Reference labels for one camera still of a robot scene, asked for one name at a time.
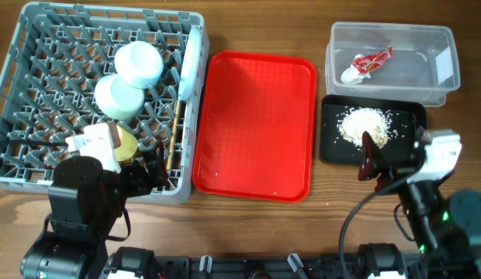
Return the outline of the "yellow plastic cup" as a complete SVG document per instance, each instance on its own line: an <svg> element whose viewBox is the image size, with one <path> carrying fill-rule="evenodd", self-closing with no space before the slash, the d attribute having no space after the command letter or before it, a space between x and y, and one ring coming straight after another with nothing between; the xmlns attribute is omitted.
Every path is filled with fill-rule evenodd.
<svg viewBox="0 0 481 279"><path fill-rule="evenodd" d="M116 126L120 146L114 149L116 159L121 162L129 160L137 151L137 138L121 126Z"/></svg>

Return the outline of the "rice and peanut leftovers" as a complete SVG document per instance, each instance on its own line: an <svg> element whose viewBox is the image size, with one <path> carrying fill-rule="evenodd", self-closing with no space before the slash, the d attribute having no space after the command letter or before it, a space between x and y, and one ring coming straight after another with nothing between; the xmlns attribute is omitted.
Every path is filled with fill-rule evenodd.
<svg viewBox="0 0 481 279"><path fill-rule="evenodd" d="M396 129L392 128L393 113L378 108L349 108L340 114L337 121L340 138L362 148L362 135L367 132L379 148L398 137Z"/></svg>

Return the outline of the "wooden chopstick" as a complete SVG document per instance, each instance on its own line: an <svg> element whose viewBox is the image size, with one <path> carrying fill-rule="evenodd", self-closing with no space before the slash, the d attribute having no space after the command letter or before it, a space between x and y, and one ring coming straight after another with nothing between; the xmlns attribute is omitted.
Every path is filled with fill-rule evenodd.
<svg viewBox="0 0 481 279"><path fill-rule="evenodd" d="M179 115L180 115L180 109L181 109L181 102L177 101L176 106L175 106L174 121L173 121L172 134L171 134L171 140L170 140L170 145L169 145L168 162L166 164L166 170L167 171L170 171L172 163L173 163L173 156L174 156L174 152L175 152L175 141L176 141L176 135L177 135L177 127L178 127L178 119L179 119Z"/></svg>

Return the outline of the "light green bowl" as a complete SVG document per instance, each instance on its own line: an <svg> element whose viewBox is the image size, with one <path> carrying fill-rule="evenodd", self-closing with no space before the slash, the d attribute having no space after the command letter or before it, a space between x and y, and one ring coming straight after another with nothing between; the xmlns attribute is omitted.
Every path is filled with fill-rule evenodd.
<svg viewBox="0 0 481 279"><path fill-rule="evenodd" d="M144 104L144 91L128 85L118 74L102 77L95 86L95 102L112 119L134 117Z"/></svg>

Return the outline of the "red snack wrapper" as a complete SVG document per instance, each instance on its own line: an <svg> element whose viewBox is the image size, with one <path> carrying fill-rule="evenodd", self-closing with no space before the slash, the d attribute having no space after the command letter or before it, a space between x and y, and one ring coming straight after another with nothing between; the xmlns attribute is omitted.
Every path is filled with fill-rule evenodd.
<svg viewBox="0 0 481 279"><path fill-rule="evenodd" d="M380 68L386 60L393 57L393 48L388 47L378 53L372 53L368 56L355 58L351 65L356 68L360 74L369 74L370 72Z"/></svg>

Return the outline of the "light blue bowl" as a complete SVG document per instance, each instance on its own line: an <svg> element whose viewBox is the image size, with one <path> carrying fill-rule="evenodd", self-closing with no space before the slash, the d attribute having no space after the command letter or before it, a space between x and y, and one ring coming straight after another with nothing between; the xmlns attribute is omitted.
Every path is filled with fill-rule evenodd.
<svg viewBox="0 0 481 279"><path fill-rule="evenodd" d="M117 74L130 86L146 89L158 82L164 61L150 43L134 41L120 47L114 59Z"/></svg>

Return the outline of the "light blue plate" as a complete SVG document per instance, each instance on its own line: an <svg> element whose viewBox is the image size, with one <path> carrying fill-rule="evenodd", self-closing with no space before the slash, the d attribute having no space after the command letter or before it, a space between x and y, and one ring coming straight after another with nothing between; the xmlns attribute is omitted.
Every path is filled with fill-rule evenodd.
<svg viewBox="0 0 481 279"><path fill-rule="evenodd" d="M186 101L192 94L201 57L202 34L198 26L193 26L187 40L182 71L178 86L178 99Z"/></svg>

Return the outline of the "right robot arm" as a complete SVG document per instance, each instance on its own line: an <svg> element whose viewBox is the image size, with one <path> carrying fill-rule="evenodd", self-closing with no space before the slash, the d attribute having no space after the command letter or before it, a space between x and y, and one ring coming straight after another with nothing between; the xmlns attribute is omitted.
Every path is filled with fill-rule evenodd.
<svg viewBox="0 0 481 279"><path fill-rule="evenodd" d="M458 133L422 130L407 159L387 160L369 133L362 135L360 181L377 180L375 195L397 195L426 274L481 278L481 192L444 197L440 187L455 172Z"/></svg>

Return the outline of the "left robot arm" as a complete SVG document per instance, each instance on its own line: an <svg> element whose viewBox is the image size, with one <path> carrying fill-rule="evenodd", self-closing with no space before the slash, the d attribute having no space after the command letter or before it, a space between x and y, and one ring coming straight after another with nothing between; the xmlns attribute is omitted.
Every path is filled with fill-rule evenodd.
<svg viewBox="0 0 481 279"><path fill-rule="evenodd" d="M106 241L118 218L130 222L128 198L149 195L168 182L164 145L157 143L142 161L119 173L104 170L89 156L72 157L54 170L48 191L51 213L20 264L24 278L164 278L151 250L121 247L109 254Z"/></svg>

